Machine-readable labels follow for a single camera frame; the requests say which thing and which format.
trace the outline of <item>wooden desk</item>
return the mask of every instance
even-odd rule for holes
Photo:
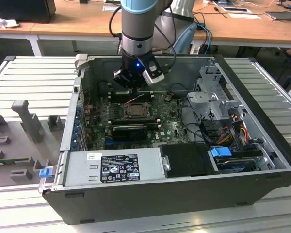
[[[108,29],[112,12],[102,11],[103,0],[79,4],[78,0],[55,0],[56,14],[49,24],[22,23],[19,28],[0,29],[0,38],[28,39],[35,56],[42,56],[43,49],[40,40],[72,40],[75,41],[116,41],[111,37]],[[251,0],[251,2],[264,6],[271,0]],[[285,11],[273,2],[269,8],[259,8],[251,4],[243,7],[253,13],[264,11]],[[196,0],[194,10],[205,7],[201,0]],[[203,13],[216,13],[214,5],[200,10]],[[272,21],[267,15],[259,15],[262,20],[231,18],[225,14],[204,14],[207,28],[213,34],[212,44],[259,47],[291,47],[291,22]],[[202,22],[202,16],[196,14]],[[121,32],[121,13],[113,20],[113,31]],[[194,47],[199,47],[205,40],[205,32],[197,31],[194,37]]]
[[[263,3],[263,1],[256,0],[251,2],[266,6],[271,1],[266,0]],[[205,5],[197,3],[194,10],[203,6]],[[217,13],[214,7],[210,5],[200,10],[200,12]],[[257,13],[262,20],[232,18],[229,14],[225,14],[226,19],[222,14],[204,14],[207,28],[212,32],[214,44],[260,46],[260,43],[271,43],[273,47],[280,47],[282,44],[287,44],[286,47],[291,47],[291,21],[272,21],[268,15],[262,14],[265,11],[285,11],[286,9],[277,6],[275,1],[268,8],[260,8],[251,4],[245,4],[242,7]],[[201,14],[196,14],[196,18],[199,22],[203,22]],[[204,39],[204,35],[203,31],[197,32],[194,39]]]
[[[111,37],[108,24],[112,12],[102,11],[105,4],[100,1],[102,3],[79,4],[79,1],[56,0],[56,14],[52,21],[49,24],[36,23],[31,33]],[[122,32],[120,12],[115,15],[112,26],[115,33]]]

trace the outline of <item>power supply label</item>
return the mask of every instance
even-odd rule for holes
[[[102,156],[100,167],[100,181],[103,183],[140,180],[136,154]]]

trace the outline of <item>blue cable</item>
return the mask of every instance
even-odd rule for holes
[[[209,31],[208,29],[206,29],[204,26],[200,25],[197,23],[197,26],[201,27],[202,29],[205,30],[205,32],[207,33],[207,37],[208,37],[208,45],[207,45],[207,48],[206,48],[206,51],[205,51],[205,54],[207,54],[208,50],[209,50],[209,47],[210,47],[210,34],[209,34]]]

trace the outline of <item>motherboard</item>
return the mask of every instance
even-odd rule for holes
[[[100,97],[85,106],[89,149],[151,148],[190,142],[180,122],[177,99],[166,93],[147,93],[126,100]]]

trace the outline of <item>floor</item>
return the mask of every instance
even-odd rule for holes
[[[116,54],[117,42],[78,41],[77,46],[78,53],[113,55]],[[71,41],[44,40],[42,47],[45,56],[75,56],[77,54],[72,50]],[[219,46],[216,53],[224,57],[235,57],[237,50],[237,46]],[[0,39],[0,64],[7,55],[33,56],[33,52],[29,41]],[[278,48],[262,48],[256,59],[281,85],[291,74],[291,64],[286,61],[285,55]]]

